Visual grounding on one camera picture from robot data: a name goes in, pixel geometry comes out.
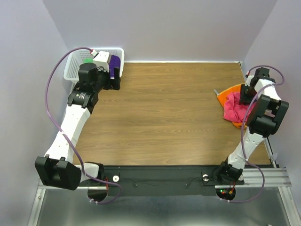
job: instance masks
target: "screw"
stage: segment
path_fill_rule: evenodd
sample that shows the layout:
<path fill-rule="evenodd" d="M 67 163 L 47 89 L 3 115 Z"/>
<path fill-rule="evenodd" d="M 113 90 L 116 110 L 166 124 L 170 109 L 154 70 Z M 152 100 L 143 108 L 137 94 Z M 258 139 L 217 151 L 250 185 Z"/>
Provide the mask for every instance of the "screw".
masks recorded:
<path fill-rule="evenodd" d="M 207 174 L 204 174 L 204 175 L 202 176 L 202 178 L 203 178 L 203 181 L 205 181 L 205 182 L 208 182 L 208 181 L 209 181 L 209 176 L 208 176 Z"/>

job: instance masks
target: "white basket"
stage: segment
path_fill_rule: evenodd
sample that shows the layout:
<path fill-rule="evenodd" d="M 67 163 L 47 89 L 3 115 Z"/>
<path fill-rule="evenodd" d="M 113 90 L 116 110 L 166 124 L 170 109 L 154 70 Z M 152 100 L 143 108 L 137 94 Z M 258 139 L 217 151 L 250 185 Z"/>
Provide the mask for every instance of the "white basket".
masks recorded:
<path fill-rule="evenodd" d="M 124 64 L 124 50 L 122 48 L 93 48 L 97 52 L 105 51 L 109 52 L 112 55 L 118 56 L 120 58 L 120 76 L 123 71 Z M 77 83 L 79 81 L 79 65 L 81 65 L 85 59 L 93 58 L 88 50 L 81 49 L 71 53 L 68 56 L 66 67 L 64 70 L 64 79 Z"/>

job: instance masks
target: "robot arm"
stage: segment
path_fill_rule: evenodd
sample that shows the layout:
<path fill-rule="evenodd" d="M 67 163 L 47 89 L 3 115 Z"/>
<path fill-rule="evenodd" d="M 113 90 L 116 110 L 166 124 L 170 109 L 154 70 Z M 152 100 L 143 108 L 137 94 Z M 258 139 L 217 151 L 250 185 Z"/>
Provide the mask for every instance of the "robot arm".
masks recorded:
<path fill-rule="evenodd" d="M 68 97 L 66 114 L 61 128 L 64 134 L 76 146 L 79 135 L 98 102 L 98 93 L 102 89 L 120 89 L 119 68 L 114 68 L 111 78 L 108 63 L 109 53 L 95 54 L 93 63 L 79 67 L 79 82 Z M 79 183 L 89 179 L 81 172 L 81 165 L 73 165 L 74 151 L 59 131 L 44 157 L 37 157 L 35 168 L 44 185 L 75 190 Z M 103 165 L 93 162 L 84 163 L 85 172 L 102 179 Z"/>
<path fill-rule="evenodd" d="M 246 83 L 241 86 L 240 104 L 249 104 L 261 88 L 274 83 L 275 80 L 269 77 L 269 69 L 257 69 L 255 75 L 249 75 Z M 277 132 L 288 107 L 288 102 L 281 100 L 274 86 L 267 87 L 259 94 L 246 122 L 247 129 L 243 138 L 246 158 L 240 142 L 226 161 L 221 163 L 218 171 L 220 181 L 238 181 L 246 160 L 263 140 Z"/>

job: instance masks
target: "green object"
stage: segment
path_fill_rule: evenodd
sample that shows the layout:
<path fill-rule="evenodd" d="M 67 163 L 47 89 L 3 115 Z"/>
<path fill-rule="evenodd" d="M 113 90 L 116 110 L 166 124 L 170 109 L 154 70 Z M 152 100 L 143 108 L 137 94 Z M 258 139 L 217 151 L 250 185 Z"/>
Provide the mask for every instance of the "green object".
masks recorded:
<path fill-rule="evenodd" d="M 84 59 L 84 64 L 85 63 L 93 63 L 93 58 L 86 58 L 86 59 Z"/>

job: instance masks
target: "wooden table surface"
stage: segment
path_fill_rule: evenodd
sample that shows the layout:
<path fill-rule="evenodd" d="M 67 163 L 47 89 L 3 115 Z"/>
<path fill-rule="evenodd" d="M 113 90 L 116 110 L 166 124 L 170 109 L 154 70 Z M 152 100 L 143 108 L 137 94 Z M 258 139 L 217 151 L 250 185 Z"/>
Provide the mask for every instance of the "wooden table surface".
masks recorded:
<path fill-rule="evenodd" d="M 105 165 L 220 164 L 240 130 L 222 118 L 213 89 L 242 82 L 238 64 L 125 64 L 121 90 L 99 93 L 77 149 Z M 269 164 L 264 144 L 250 162 Z"/>

